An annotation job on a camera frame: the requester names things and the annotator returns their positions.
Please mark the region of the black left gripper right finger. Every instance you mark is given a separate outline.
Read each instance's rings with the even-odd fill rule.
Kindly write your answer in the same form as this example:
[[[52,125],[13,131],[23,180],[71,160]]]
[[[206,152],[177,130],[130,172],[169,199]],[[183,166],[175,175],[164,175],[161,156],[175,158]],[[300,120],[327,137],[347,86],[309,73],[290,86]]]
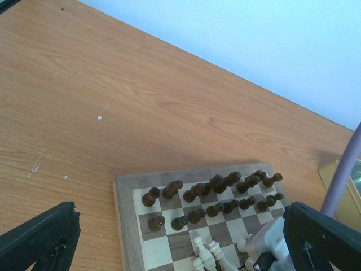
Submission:
[[[360,270],[360,233],[301,202],[286,206],[283,232],[295,270]]]

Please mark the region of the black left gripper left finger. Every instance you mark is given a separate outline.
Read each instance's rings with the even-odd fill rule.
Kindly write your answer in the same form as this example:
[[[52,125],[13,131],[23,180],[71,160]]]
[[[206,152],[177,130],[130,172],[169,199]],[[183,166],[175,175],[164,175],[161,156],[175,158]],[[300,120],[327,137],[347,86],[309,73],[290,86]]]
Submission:
[[[80,232],[75,203],[62,202],[1,235],[1,270],[69,270]]]

